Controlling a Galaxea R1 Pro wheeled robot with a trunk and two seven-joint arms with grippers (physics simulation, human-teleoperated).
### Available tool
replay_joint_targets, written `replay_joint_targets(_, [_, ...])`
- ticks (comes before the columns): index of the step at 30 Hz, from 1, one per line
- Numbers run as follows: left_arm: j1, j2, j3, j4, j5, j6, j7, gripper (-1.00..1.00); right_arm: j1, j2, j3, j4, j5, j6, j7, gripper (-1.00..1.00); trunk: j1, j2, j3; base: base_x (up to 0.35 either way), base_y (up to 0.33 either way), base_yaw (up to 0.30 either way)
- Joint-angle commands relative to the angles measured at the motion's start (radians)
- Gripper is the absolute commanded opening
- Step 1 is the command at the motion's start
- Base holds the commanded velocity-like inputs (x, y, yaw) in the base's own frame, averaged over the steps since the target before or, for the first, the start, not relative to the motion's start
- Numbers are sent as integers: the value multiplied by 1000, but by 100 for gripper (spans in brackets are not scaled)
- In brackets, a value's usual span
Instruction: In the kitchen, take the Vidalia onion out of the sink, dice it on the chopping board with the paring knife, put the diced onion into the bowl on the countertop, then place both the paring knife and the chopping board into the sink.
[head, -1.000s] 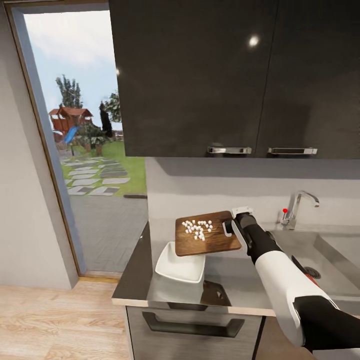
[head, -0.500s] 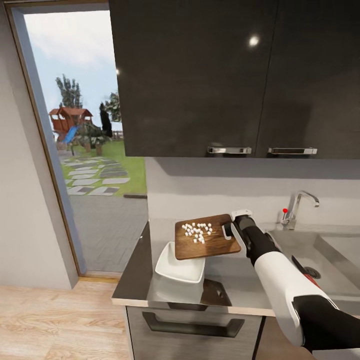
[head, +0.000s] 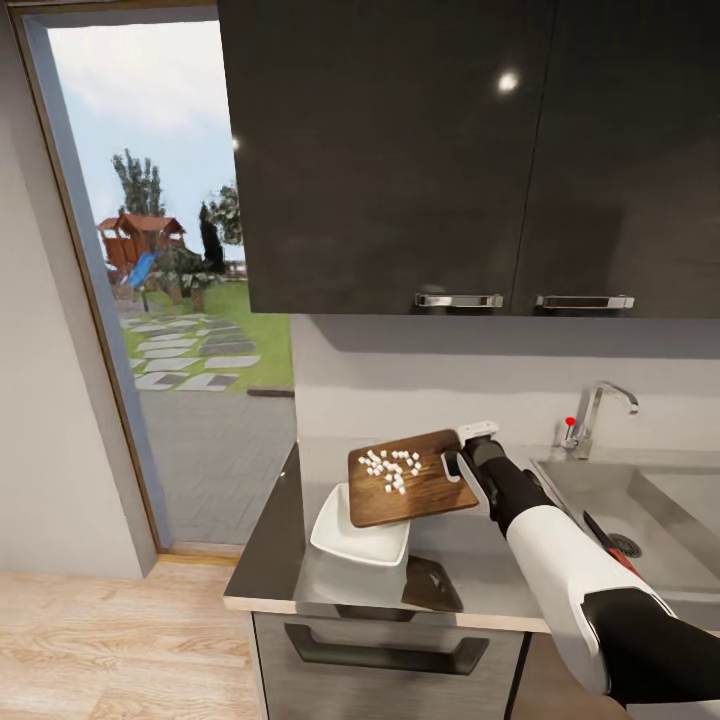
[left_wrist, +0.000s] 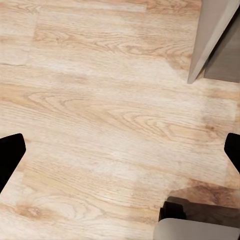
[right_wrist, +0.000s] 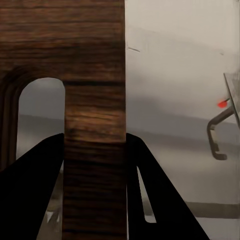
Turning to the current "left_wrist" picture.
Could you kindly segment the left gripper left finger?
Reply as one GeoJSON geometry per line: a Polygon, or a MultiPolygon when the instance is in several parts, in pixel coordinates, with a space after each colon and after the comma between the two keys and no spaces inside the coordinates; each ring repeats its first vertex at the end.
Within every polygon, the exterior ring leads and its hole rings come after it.
{"type": "Polygon", "coordinates": [[[0,193],[26,152],[21,133],[0,138],[0,193]]]}

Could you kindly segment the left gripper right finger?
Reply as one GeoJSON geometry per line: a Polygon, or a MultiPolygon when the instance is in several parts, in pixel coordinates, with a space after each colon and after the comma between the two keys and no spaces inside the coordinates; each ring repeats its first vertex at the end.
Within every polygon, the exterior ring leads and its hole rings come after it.
{"type": "Polygon", "coordinates": [[[240,135],[235,133],[228,133],[224,151],[240,173],[240,135]]]}

